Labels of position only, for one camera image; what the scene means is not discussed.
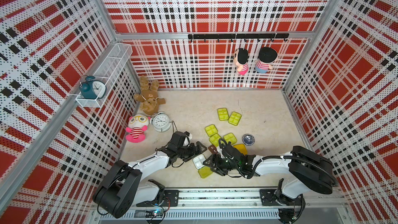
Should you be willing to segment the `small brown pillbox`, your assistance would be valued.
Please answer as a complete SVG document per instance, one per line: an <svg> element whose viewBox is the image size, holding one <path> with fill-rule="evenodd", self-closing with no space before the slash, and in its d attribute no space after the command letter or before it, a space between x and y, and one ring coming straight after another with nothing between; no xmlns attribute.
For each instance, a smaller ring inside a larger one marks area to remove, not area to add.
<svg viewBox="0 0 398 224"><path fill-rule="evenodd" d="M208 147L208 150L211 152L211 154L214 154L214 155L219 153L218 150L217 150L217 147L215 145L210 145Z"/></svg>

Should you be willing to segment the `green pillbox with cross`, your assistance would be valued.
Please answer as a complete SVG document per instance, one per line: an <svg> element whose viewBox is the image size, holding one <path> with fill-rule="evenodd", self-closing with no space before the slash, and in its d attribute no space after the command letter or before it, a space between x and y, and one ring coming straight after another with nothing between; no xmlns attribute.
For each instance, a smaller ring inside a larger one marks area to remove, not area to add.
<svg viewBox="0 0 398 224"><path fill-rule="evenodd" d="M216 128L216 126L214 124L211 124L211 125L208 125L207 127L205 127L205 132L209 137L211 137L215 134L218 134L218 129Z"/></svg>

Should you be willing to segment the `round blue pillbox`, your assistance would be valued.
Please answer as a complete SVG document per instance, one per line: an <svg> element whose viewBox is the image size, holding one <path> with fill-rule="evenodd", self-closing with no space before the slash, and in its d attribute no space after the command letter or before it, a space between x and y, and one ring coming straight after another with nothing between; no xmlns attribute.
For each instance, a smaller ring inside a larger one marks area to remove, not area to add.
<svg viewBox="0 0 398 224"><path fill-rule="evenodd" d="M251 146L251 145L253 145L253 144L255 143L255 138L254 138L254 136L251 135L251 134L244 134L244 135L242 136L242 141L243 141L243 143L244 143L245 145Z"/></svg>

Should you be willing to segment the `green pillbox front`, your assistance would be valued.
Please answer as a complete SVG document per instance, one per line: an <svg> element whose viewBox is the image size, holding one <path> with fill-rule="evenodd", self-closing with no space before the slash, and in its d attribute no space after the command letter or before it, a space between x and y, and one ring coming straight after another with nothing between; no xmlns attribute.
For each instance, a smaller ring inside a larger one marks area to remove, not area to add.
<svg viewBox="0 0 398 224"><path fill-rule="evenodd" d="M209 177L213 172L209 167L206 167L203 163L206 160L203 154L200 154L192 159L195 168L202 179Z"/></svg>

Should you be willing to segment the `green pillbox white tray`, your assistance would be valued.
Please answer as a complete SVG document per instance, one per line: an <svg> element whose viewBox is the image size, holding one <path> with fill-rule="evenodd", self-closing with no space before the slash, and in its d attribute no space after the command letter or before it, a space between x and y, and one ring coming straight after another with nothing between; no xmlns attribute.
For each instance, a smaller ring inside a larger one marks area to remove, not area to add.
<svg viewBox="0 0 398 224"><path fill-rule="evenodd" d="M228 123L234 126L238 126L240 120L241 120L242 115L238 112L232 112L229 119Z"/></svg>

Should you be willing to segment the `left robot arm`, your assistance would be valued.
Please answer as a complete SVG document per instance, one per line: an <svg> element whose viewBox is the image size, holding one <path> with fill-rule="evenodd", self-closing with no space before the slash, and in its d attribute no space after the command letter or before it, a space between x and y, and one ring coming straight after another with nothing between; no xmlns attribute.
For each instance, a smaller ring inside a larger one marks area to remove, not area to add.
<svg viewBox="0 0 398 224"><path fill-rule="evenodd" d="M171 205L170 198L165 196L164 185L153 179L143 182L143 179L172 166L178 159L188 162L207 150L201 142L193 143L191 139L189 132L176 131L154 154L136 162L117 161L92 197L97 207L105 211L100 215L120 218L132 205L142 203L160 206L166 202Z"/></svg>

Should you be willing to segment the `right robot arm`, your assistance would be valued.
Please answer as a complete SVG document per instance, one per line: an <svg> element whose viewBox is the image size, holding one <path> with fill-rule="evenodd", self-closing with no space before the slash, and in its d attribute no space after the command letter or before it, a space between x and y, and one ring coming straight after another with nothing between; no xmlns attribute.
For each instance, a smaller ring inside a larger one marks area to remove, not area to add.
<svg viewBox="0 0 398 224"><path fill-rule="evenodd" d="M290 205L303 199L303 194L313 191L330 195L338 184L333 175L332 162L302 146L291 152L274 156L245 155L225 140L219 141L220 153L212 154L203 165L220 176L235 170L245 179L266 174L286 174L267 201Z"/></svg>

